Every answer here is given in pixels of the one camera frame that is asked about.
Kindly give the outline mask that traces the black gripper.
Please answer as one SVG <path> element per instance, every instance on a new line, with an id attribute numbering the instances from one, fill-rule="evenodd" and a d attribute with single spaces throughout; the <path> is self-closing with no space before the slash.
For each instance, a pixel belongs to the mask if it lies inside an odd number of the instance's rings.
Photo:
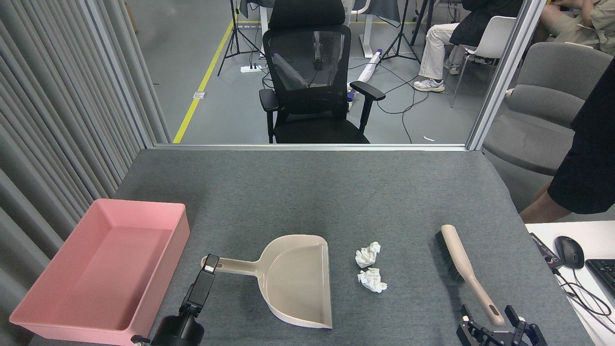
<path id="1" fill-rule="evenodd" d="M 190 285 L 180 307 L 180 315 L 167 316 L 151 340 L 152 346 L 199 346 L 205 329 L 195 317 L 201 313 L 215 280 L 215 270 L 220 258 L 206 256 L 197 278 Z"/>

